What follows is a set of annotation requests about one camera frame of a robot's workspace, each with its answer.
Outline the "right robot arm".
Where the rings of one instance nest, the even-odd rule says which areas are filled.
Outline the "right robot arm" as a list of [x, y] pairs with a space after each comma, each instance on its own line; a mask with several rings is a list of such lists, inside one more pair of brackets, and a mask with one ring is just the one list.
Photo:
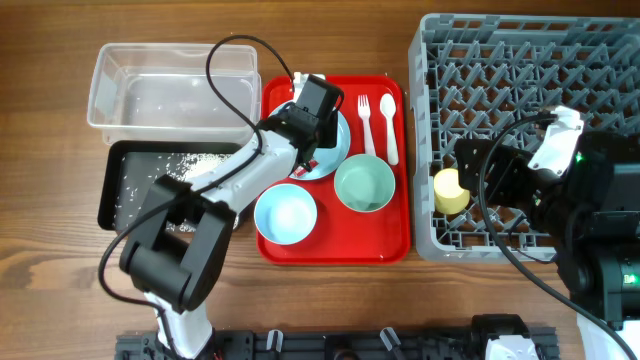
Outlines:
[[562, 174], [544, 170], [531, 153], [491, 140], [454, 147], [460, 183], [479, 190], [489, 160], [486, 207], [521, 210], [531, 229], [557, 241], [554, 259], [570, 300], [592, 316], [578, 316], [589, 359], [623, 359], [614, 331], [639, 349], [639, 143], [633, 137], [587, 132], [578, 137]]

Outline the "light blue small bowl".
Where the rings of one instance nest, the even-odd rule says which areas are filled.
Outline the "light blue small bowl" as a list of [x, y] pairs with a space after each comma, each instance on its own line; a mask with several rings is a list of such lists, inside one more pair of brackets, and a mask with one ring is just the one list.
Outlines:
[[254, 208], [258, 233], [276, 245], [293, 245], [307, 238], [317, 217], [317, 205], [311, 194], [289, 183], [267, 189]]

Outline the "white rice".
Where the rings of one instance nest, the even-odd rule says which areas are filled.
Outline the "white rice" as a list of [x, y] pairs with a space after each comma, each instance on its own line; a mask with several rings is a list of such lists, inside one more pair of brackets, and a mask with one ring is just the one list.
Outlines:
[[123, 157], [112, 225], [117, 231], [132, 223], [155, 180], [169, 175], [192, 180], [223, 163], [230, 154], [132, 152]]

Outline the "yellow plastic cup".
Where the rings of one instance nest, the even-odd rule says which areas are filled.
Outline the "yellow plastic cup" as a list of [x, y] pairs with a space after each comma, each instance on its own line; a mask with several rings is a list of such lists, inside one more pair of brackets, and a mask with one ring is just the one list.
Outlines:
[[446, 168], [434, 176], [435, 209], [444, 215], [462, 212], [470, 201], [470, 192], [459, 184], [459, 172]]

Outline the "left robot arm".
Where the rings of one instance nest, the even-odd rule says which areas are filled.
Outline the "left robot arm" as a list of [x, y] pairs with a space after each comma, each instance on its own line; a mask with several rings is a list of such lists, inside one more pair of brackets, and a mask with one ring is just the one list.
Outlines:
[[297, 168], [309, 169], [315, 150], [337, 143], [344, 92], [311, 75], [298, 97], [253, 125], [249, 143], [203, 183], [164, 175], [149, 188], [141, 213], [118, 235], [120, 269], [154, 309], [157, 339], [170, 359], [211, 354], [214, 328], [205, 300], [224, 264], [236, 216]]

